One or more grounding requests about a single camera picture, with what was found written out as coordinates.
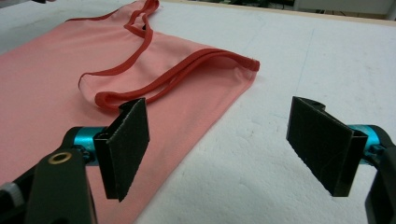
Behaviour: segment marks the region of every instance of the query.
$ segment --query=pink cloth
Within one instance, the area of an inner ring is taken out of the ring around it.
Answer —
[[[108,110],[145,96],[151,140],[125,200],[107,200],[99,169],[87,169],[99,223],[138,217],[260,66],[153,32],[148,15],[158,5],[137,1],[103,17],[73,19],[0,56],[1,181],[51,153],[71,127],[107,126],[117,116]]]

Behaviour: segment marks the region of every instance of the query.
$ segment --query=white table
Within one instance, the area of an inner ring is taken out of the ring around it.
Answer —
[[[0,53],[68,18],[103,15],[126,3],[27,2],[0,9]],[[367,222],[364,201],[375,169],[361,165],[350,196],[332,198],[286,140],[290,103],[293,95],[320,101],[344,123],[373,123],[395,140],[395,22],[175,1],[162,2],[150,23],[255,58],[262,67],[137,223]]]

